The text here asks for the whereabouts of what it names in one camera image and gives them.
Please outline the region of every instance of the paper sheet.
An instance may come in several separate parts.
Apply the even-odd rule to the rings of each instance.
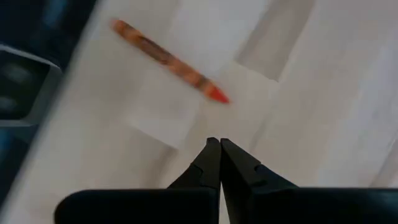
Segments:
[[[138,10],[139,3],[134,3],[133,11]],[[266,5],[267,0],[179,0],[175,9],[148,9],[142,16],[151,18],[150,22],[133,20],[129,17],[133,12],[120,14],[120,18],[138,29],[142,27],[145,35],[146,30],[152,30],[148,26],[161,27],[162,31],[148,36],[202,74],[216,79],[249,37]],[[132,62],[131,75],[141,77],[141,87],[128,99],[128,123],[180,149],[205,98],[148,56],[139,52],[134,59],[140,62]]]
[[[202,104],[187,138],[184,151],[199,153],[208,137],[230,138],[250,151],[256,133],[271,107],[279,84],[262,74],[232,62],[220,73],[223,88],[234,100],[229,105]]]

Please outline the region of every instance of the white paper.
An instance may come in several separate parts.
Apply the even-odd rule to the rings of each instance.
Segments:
[[[369,186],[398,132],[397,7],[315,3],[253,156],[298,185]]]
[[[176,9],[157,12],[171,13],[173,19],[167,30],[154,38],[205,76],[216,78],[255,28],[266,3],[266,0],[180,0]],[[158,26],[157,19],[169,17],[153,16],[150,23],[141,25],[138,25],[141,21],[131,20],[131,24]],[[128,123],[180,149],[205,97],[145,54],[136,57],[140,63],[132,63],[131,75],[139,75],[142,80],[138,92],[127,102]]]
[[[279,84],[236,62],[222,70],[220,82],[229,105],[206,101],[184,141],[184,151],[199,153],[208,137],[230,138],[250,151]]]

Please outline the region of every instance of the orange crayon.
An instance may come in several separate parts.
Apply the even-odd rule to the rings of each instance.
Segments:
[[[149,40],[126,22],[115,20],[113,22],[113,30],[124,40],[141,49],[147,55],[169,68],[171,72],[200,90],[205,96],[222,103],[229,103],[228,97],[211,80],[195,71],[191,66],[182,62],[155,42]]]

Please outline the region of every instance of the crayon tip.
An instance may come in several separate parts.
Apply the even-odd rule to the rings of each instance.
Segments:
[[[111,19],[110,26],[113,30],[115,30],[118,33],[121,33],[125,27],[124,22],[116,18]]]
[[[218,88],[215,88],[211,93],[210,93],[210,98],[222,102],[222,103],[229,103],[228,97]]]

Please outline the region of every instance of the red crayon tip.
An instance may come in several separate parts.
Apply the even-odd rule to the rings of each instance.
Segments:
[[[211,93],[210,93],[210,98],[222,102],[222,103],[229,103],[228,97],[218,88],[215,88]]]

